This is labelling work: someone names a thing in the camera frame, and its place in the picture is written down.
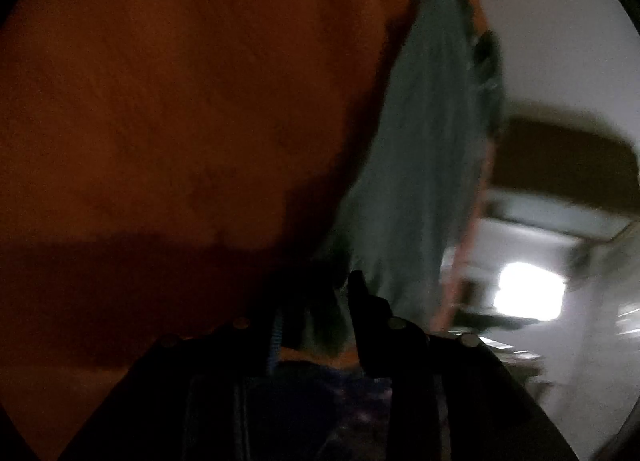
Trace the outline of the bright window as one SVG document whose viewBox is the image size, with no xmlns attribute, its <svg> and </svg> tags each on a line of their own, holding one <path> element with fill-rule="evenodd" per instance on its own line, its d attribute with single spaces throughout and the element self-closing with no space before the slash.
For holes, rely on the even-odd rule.
<svg viewBox="0 0 640 461">
<path fill-rule="evenodd" d="M 500 270 L 492 307 L 509 317 L 551 321 L 561 314 L 566 284 L 546 268 L 509 263 Z"/>
</svg>

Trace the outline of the dark green garment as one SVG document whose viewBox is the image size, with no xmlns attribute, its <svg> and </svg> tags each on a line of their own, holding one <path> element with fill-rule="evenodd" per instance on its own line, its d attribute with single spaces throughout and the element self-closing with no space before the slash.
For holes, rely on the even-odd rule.
<svg viewBox="0 0 640 461">
<path fill-rule="evenodd" d="M 502 103 L 497 36 L 475 34 L 467 0 L 420 0 L 337 233 L 350 268 L 422 329 L 442 303 Z"/>
</svg>

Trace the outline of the dark wooden wall shelf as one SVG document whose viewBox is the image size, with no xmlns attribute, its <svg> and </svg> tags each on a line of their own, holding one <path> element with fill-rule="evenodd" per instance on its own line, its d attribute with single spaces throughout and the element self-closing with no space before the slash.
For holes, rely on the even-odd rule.
<svg viewBox="0 0 640 461">
<path fill-rule="evenodd" d="M 543 121 L 509 121 L 497 144 L 491 184 L 639 214 L 639 164 L 628 142 Z"/>
</svg>

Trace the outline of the orange blanket bed cover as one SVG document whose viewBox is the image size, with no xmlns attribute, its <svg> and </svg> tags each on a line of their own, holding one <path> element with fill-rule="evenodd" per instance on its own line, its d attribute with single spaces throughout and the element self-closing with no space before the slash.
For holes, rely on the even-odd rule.
<svg viewBox="0 0 640 461">
<path fill-rule="evenodd" d="M 337 233 L 419 2 L 16 2 L 3 459 L 402 459 L 431 435 L 360 367 Z M 498 130 L 439 310 L 401 318 L 421 331 L 450 323 Z"/>
</svg>

